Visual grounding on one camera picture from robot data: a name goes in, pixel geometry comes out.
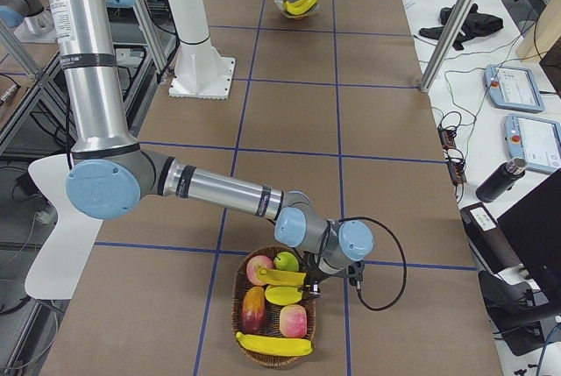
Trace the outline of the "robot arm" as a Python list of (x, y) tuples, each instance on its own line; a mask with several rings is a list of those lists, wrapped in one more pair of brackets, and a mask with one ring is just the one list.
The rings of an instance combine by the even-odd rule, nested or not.
[(77, 132), (66, 182), (70, 202), (98, 219), (120, 217), (146, 195), (208, 202), (273, 220), (275, 239), (304, 251), (307, 294), (344, 275), (373, 249), (357, 218), (322, 218), (300, 192), (283, 192), (142, 149), (130, 134), (110, 31), (109, 0), (48, 0)]

